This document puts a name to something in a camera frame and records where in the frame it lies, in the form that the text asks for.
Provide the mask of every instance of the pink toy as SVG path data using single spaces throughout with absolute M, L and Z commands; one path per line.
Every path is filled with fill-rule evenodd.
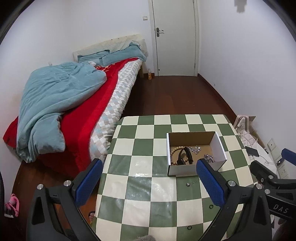
M 16 197 L 15 194 L 11 194 L 10 200 L 8 203 L 5 204 L 5 207 L 8 210 L 13 209 L 15 212 L 15 216 L 17 217 L 19 215 L 19 211 L 20 211 L 20 201 L 18 200 L 18 198 Z

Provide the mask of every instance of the cardboard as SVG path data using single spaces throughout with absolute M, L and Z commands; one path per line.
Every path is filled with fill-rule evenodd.
M 186 162 L 186 165 L 172 165 L 171 161 L 177 162 L 179 152 L 176 151 L 172 157 L 170 152 L 179 146 L 195 147 L 198 145 L 201 147 L 200 152 L 196 155 L 192 153 L 193 164 Z M 204 158 L 205 154 L 213 156 L 215 162 L 209 163 L 215 170 L 226 162 L 227 157 L 218 136 L 215 131 L 198 131 L 198 132 L 169 132 L 167 133 L 167 158 L 168 158 L 168 176 L 193 176 L 196 174 L 196 162 Z M 185 152 L 183 152 L 182 158 L 187 159 Z

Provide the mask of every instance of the blue pillow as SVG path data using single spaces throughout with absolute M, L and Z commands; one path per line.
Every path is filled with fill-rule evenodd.
M 87 62 L 88 61 L 93 61 L 97 65 L 102 65 L 102 58 L 104 56 L 108 55 L 109 53 L 110 53 L 109 50 L 105 50 L 105 51 L 102 51 L 102 52 L 93 53 L 93 54 L 86 55 L 86 56 L 78 55 L 77 56 L 78 63 L 82 63 L 82 62 L 85 62 L 85 61 L 87 61 Z
M 108 66 L 110 64 L 114 64 L 121 60 L 135 58 L 135 57 L 138 57 L 143 61 L 146 61 L 147 59 L 137 45 L 130 45 L 128 48 L 124 50 L 120 50 L 120 51 L 105 55 L 102 58 L 102 62 L 103 62 L 102 66 Z

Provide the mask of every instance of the blue gripper pad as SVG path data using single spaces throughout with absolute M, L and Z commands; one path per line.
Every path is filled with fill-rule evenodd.
M 201 160 L 196 163 L 196 173 L 205 186 L 213 204 L 222 208 L 225 204 L 223 189 Z
M 86 203 L 103 172 L 103 163 L 98 160 L 78 186 L 75 194 L 76 207 Z
M 296 153 L 285 148 L 281 152 L 281 157 L 296 166 Z

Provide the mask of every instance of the white wall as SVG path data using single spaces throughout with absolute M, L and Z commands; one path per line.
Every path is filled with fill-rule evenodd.
M 296 42 L 261 0 L 199 0 L 199 73 L 236 114 L 255 115 L 266 144 L 296 152 Z M 289 176 L 296 178 L 296 169 Z
M 101 41 L 141 34 L 149 56 L 144 72 L 154 72 L 148 0 L 72 0 L 72 34 L 74 51 Z
M 0 45 L 0 135 L 18 116 L 30 73 L 42 66 L 72 61 L 68 0 L 35 0 L 16 20 Z M 20 161 L 0 141 L 0 171 L 9 200 Z

